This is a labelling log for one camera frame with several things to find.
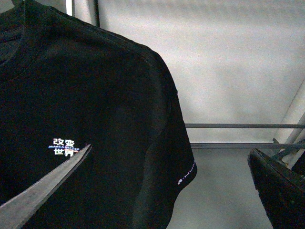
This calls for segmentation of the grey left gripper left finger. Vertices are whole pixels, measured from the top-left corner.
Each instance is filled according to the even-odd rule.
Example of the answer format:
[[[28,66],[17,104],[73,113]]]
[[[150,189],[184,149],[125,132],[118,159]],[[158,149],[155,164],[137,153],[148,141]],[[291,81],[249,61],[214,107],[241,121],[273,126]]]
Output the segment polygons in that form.
[[[66,179],[77,170],[91,150],[92,145],[86,145],[28,189],[2,204],[0,207],[1,227],[3,229],[22,228]]]

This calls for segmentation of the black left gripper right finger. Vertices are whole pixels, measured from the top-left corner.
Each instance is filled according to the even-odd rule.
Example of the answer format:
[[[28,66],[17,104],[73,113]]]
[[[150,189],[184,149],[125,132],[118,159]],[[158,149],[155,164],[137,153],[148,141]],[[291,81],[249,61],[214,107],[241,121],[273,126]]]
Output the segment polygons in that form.
[[[248,156],[255,189],[274,229],[305,227],[305,179],[258,149]]]

